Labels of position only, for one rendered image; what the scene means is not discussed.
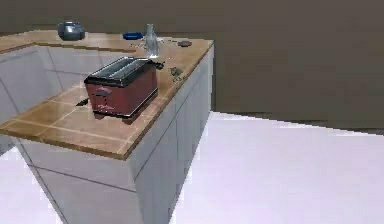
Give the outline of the small green dark object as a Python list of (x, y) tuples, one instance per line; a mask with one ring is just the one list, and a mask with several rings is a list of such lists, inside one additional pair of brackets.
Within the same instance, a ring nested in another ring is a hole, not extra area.
[(182, 69), (180, 69), (178, 67), (172, 67), (172, 68), (170, 68), (170, 73), (173, 77), (174, 82), (183, 80), (183, 77), (182, 77), (183, 70)]

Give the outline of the red toaster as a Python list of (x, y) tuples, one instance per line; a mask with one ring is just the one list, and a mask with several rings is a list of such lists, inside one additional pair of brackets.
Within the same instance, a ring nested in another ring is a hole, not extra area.
[(157, 67), (148, 58), (121, 57), (89, 74), (88, 94), (77, 106), (89, 104), (97, 119), (104, 116), (132, 120), (158, 95)]

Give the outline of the clear glass bottle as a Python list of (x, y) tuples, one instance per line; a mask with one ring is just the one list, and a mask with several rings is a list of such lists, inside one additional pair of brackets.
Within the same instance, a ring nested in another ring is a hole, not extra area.
[(154, 32), (154, 25), (148, 24), (145, 36), (145, 48), (148, 58), (157, 58), (159, 56), (159, 43), (157, 35)]

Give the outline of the white kitchen counter wooden top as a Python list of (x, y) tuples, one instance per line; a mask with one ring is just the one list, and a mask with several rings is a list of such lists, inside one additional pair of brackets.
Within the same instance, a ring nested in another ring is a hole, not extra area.
[[(144, 43), (118, 34), (0, 37), (0, 137), (21, 151), (63, 224), (169, 224), (211, 110), (214, 43), (160, 41), (158, 95), (130, 121), (97, 119), (86, 76)], [(183, 70), (173, 81), (170, 68)]]

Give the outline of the grey metal pot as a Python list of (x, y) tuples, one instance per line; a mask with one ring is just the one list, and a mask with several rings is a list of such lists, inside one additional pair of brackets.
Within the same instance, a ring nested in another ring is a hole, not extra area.
[(85, 31), (79, 22), (66, 21), (59, 23), (57, 33), (64, 41), (77, 41), (85, 38)]

